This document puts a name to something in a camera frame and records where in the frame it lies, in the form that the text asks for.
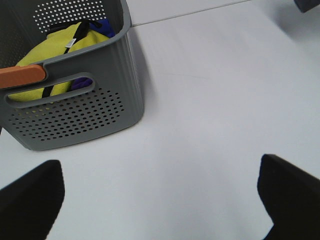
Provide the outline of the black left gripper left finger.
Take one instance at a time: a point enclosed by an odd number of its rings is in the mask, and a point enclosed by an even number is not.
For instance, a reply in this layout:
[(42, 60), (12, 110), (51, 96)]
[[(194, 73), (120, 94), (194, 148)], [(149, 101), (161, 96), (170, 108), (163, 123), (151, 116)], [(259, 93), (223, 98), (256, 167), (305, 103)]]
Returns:
[(47, 160), (0, 190), (0, 238), (45, 240), (65, 198), (59, 160)]

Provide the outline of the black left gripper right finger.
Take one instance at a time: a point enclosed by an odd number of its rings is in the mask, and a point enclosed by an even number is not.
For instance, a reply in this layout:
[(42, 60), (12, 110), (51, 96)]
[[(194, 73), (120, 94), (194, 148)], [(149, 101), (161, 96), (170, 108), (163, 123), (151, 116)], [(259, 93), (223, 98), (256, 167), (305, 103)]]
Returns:
[(257, 191), (273, 223), (266, 240), (320, 238), (318, 178), (275, 154), (264, 154)]

